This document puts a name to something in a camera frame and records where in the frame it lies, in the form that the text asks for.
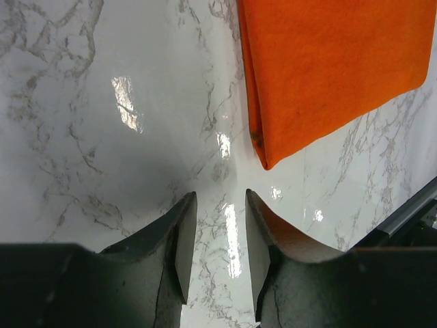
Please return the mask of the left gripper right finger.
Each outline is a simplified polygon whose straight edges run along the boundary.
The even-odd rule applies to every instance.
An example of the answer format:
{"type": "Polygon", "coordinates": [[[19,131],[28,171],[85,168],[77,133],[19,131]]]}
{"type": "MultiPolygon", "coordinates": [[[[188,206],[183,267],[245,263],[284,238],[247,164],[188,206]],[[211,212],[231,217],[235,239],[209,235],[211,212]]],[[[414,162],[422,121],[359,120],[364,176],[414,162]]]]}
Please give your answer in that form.
{"type": "Polygon", "coordinates": [[[394,234],[329,247],[246,191],[246,237],[260,327],[435,327],[436,201],[394,234]]]}

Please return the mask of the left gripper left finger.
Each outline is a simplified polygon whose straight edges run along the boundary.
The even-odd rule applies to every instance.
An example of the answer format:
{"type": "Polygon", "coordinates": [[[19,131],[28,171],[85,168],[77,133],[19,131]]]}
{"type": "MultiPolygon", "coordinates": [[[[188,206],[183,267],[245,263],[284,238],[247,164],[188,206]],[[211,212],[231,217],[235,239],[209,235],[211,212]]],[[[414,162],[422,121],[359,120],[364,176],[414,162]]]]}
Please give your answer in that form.
{"type": "Polygon", "coordinates": [[[179,327],[197,196],[96,253],[72,243],[1,246],[2,327],[179,327]]]}

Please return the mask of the orange t-shirt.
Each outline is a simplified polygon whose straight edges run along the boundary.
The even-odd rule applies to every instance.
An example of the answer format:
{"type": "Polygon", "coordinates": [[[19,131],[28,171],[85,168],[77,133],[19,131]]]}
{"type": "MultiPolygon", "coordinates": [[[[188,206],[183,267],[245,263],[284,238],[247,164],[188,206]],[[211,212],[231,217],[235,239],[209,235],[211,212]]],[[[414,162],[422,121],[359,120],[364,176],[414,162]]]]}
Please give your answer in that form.
{"type": "Polygon", "coordinates": [[[239,1],[249,132],[264,169],[424,83],[436,2],[239,1]]]}

